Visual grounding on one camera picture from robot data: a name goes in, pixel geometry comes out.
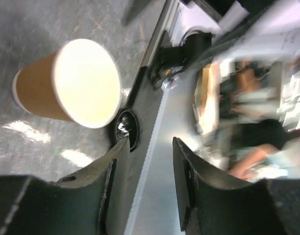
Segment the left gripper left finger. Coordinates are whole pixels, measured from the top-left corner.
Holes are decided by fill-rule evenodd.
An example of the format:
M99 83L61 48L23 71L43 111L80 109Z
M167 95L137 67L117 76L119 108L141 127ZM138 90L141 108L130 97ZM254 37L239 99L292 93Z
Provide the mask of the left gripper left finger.
M122 235L129 141L60 179L0 176L0 235Z

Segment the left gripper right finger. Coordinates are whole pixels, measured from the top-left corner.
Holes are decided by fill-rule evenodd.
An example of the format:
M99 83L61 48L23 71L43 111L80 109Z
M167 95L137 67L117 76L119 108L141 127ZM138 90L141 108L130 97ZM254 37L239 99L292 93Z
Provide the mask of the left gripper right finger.
M300 235L300 179L235 178L173 139L180 229L188 235Z

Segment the black plastic cup lid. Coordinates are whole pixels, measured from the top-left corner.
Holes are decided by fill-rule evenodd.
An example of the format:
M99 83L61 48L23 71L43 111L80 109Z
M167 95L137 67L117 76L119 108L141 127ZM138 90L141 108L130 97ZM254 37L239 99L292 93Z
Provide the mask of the black plastic cup lid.
M111 137L114 143L129 138L130 152L133 152L138 147L140 142L140 123L132 108L125 107L119 110L113 120Z

